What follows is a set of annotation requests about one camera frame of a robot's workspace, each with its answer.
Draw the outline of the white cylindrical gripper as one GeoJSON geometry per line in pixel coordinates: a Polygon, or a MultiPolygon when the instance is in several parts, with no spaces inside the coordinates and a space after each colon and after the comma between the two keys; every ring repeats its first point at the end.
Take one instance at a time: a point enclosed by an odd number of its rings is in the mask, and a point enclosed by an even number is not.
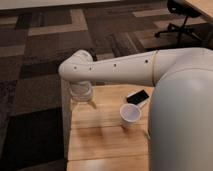
{"type": "Polygon", "coordinates": [[[96,103],[91,100],[93,96],[92,84],[89,81],[76,82],[70,84],[70,94],[75,100],[71,100],[71,112],[78,105],[79,102],[86,102],[93,108],[97,109],[96,103]]]}

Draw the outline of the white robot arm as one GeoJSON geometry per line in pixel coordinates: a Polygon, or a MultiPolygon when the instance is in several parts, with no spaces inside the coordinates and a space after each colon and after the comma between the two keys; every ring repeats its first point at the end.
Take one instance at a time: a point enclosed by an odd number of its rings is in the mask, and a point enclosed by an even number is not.
{"type": "Polygon", "coordinates": [[[78,50],[58,69],[71,94],[92,96],[92,82],[149,86],[150,171],[213,171],[213,50],[153,50],[95,61],[78,50]]]}

